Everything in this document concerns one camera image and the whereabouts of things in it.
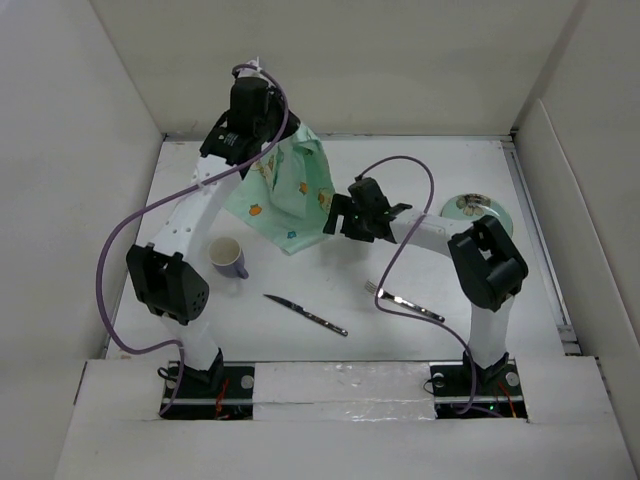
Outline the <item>green cartoon print cloth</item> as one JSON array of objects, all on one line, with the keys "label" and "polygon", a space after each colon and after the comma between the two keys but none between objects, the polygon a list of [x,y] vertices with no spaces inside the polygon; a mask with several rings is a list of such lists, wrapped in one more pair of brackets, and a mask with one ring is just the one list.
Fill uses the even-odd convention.
[{"label": "green cartoon print cloth", "polygon": [[324,240],[334,193],[324,147],[300,124],[251,166],[225,208],[293,255]]}]

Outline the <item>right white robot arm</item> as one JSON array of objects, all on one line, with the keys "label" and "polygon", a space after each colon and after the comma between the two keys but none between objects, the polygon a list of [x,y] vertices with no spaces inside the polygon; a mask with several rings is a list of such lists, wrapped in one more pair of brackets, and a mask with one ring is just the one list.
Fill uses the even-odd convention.
[{"label": "right white robot arm", "polygon": [[450,258],[471,303],[470,352],[463,355],[462,381],[476,394],[497,384],[508,361],[510,310],[529,270],[496,217],[453,220],[405,203],[391,205],[374,179],[363,178],[346,195],[333,196],[323,232],[369,243],[404,243]]}]

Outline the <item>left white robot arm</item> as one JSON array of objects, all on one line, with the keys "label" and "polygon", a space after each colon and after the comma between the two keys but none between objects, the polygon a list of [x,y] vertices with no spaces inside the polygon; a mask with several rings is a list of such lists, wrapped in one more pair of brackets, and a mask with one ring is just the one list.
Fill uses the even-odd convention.
[{"label": "left white robot arm", "polygon": [[222,387],[223,357],[207,321],[209,298],[202,267],[206,238],[226,199],[249,166],[278,133],[292,133],[290,115],[276,87],[260,76],[235,80],[230,107],[200,147],[191,189],[146,246],[132,246],[126,263],[137,299],[182,342],[188,384],[201,396]]}]

